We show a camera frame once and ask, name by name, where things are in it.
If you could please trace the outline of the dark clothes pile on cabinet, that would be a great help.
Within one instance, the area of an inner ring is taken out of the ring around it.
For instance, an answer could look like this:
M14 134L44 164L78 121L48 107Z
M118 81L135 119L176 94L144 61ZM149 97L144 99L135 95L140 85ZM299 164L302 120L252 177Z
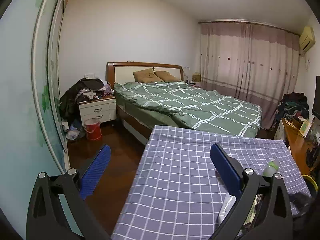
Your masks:
M71 125L74 120L80 121L79 102L92 101L97 98L94 95L84 95L93 92L97 98L111 95L110 84L104 84L100 79L80 79L72 85L60 99L60 116Z

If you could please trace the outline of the clear bottle green cap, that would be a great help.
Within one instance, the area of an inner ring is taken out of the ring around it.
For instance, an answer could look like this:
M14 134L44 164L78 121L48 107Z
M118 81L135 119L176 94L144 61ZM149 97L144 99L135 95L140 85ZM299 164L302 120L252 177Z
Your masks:
M263 170L264 177L272 177L279 170L280 162L277 159L272 159L268 162L267 166Z

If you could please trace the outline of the black television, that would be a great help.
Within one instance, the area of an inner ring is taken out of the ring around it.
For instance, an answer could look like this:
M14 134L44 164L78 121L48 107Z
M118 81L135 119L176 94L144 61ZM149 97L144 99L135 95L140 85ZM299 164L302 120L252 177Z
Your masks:
M315 97L313 101L312 114L320 120L320 76L316 77Z

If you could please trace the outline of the beige air conditioner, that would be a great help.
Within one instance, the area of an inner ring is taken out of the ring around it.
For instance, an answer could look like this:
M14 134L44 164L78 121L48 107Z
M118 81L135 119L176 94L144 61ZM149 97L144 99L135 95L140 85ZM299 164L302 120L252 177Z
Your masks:
M306 26L299 38L300 56L303 56L316 43L313 28Z

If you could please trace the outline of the blue checkered tablecloth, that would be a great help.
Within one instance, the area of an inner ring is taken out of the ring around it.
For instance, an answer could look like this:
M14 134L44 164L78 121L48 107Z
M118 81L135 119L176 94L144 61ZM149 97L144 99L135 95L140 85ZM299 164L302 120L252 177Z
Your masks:
M112 239L208 239L226 188L210 159L220 144L242 167L262 174L280 163L289 193L309 193L291 152L281 140L239 137L170 126L154 127Z

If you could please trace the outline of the left brown pillow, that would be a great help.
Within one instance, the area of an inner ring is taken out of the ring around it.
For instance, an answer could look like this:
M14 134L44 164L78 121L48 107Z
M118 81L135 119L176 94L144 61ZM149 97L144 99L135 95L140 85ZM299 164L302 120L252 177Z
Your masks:
M140 70L133 73L136 82L142 83L152 83L152 82L161 82L162 80L157 77L152 68Z

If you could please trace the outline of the plastic bags on floor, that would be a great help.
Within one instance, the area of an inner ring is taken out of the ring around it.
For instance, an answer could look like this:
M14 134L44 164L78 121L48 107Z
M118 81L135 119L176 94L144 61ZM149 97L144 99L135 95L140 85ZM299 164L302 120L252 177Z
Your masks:
M66 132L66 139L75 141L83 138L85 132L81 123L73 122L71 127Z

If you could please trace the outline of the white bedside cabinet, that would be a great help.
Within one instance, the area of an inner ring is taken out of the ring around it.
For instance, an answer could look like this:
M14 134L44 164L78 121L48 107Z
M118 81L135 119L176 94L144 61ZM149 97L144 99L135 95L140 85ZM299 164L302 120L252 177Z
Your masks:
M117 118L116 98L112 95L98 100L79 102L78 107L82 124L91 118L96 118L101 123L113 121Z

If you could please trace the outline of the pink striped curtain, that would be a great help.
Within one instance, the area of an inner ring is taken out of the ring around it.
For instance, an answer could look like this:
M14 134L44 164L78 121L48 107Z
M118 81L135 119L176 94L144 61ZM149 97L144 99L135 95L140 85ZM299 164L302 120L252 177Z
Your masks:
M294 91L299 70L299 36L245 22L200 25L200 74L205 90L259 105L269 129L283 95Z

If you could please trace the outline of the red bucket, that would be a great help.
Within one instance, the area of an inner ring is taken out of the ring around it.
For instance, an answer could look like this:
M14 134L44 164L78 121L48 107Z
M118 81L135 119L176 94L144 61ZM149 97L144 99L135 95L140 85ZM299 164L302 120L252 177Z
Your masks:
M97 141L102 138L101 122L97 118L90 118L84 121L84 130L89 141Z

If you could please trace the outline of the sliding wardrobe door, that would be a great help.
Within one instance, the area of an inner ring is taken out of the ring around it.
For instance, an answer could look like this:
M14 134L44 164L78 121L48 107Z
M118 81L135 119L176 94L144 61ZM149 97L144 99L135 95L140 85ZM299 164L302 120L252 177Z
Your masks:
M69 168L59 114L64 0L12 0L1 17L1 146L29 170Z

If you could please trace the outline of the wooden bed headboard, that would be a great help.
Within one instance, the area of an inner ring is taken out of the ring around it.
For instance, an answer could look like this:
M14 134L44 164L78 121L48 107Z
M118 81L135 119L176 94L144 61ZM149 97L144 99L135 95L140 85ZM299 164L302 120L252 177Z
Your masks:
M142 73L152 72L154 74L158 71L169 72L170 75L181 81L184 79L182 66L179 65L127 61L108 62L106 64L106 81L113 88L115 83L124 84L136 81L135 72L138 72L138 76L141 77Z

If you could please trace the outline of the white tissue pack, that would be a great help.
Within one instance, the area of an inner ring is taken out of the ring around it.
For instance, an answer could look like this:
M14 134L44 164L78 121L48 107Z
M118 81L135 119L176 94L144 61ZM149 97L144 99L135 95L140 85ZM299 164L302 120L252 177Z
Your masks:
M230 195L228 192L226 193L226 196L224 198L223 204L221 206L219 215L218 215L218 223L221 225L223 220L226 218L228 213L230 212L231 208L236 202L236 197Z

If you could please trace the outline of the right brown pillow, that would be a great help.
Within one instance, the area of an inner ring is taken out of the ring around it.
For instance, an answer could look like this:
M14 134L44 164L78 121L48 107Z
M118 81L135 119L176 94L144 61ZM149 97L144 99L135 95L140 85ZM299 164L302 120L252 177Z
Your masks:
M155 71L155 75L159 77L164 82L180 82L178 77L174 77L169 72L166 71Z

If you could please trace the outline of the dark patterned box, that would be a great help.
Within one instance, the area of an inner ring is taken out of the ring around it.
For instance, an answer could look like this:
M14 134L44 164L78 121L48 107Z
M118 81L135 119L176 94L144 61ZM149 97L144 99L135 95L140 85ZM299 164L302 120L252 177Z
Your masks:
M255 196L255 199L254 199L254 202L252 204L252 207L248 213L248 216L243 224L243 228L244 229L247 229L249 228L249 226L253 223L253 220L257 214L257 210L258 210L258 207L260 205L260 202L261 202L261 199L262 199L263 195L262 194L257 194Z

